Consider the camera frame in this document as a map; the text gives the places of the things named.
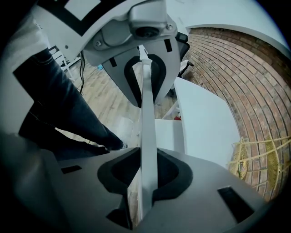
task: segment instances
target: brick wall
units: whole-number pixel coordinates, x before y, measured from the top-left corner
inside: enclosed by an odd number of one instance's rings
[[[187,78],[228,103],[246,141],[263,141],[269,132],[273,138],[291,135],[291,66],[287,58],[271,45],[231,30],[192,29],[188,43],[191,47],[185,58],[194,67],[189,68]],[[263,144],[247,150],[250,156],[266,152]],[[290,146],[278,154],[280,163],[289,161]],[[246,182],[268,201],[283,187],[289,169],[281,173],[278,188],[273,190],[264,183],[266,168],[266,157],[250,162]]]

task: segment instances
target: white table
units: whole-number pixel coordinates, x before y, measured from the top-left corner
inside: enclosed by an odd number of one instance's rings
[[[174,85],[182,118],[185,154],[215,162],[226,168],[233,154],[232,143],[240,140],[229,106],[218,96],[187,80],[176,78]],[[165,137],[163,142],[157,141],[157,147],[162,145],[165,149],[173,148],[170,145],[173,136],[165,134]]]

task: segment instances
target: person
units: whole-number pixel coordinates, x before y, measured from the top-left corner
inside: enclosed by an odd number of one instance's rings
[[[70,156],[77,148],[94,154],[127,148],[126,143],[98,120],[53,59],[31,13],[22,20],[3,55],[11,61],[10,66],[15,66],[12,69],[15,77],[34,100],[19,131],[21,136],[58,154],[61,159],[85,156],[84,153]],[[106,150],[69,139],[55,127],[103,145]]]

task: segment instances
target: white wall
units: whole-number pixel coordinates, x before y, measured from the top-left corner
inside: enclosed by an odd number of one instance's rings
[[[167,0],[167,11],[179,29],[217,27],[255,36],[291,58],[272,18],[255,0]]]

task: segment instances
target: jeans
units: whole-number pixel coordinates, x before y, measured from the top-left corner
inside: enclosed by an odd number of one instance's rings
[[[98,120],[48,49],[26,60],[16,69],[14,75],[35,101],[20,129],[23,137],[48,149],[54,148],[48,146],[49,143],[45,142],[48,138],[41,134],[47,133],[51,137],[56,135],[56,138],[68,141],[54,129],[57,127],[103,145],[109,150],[123,147],[123,142]]]

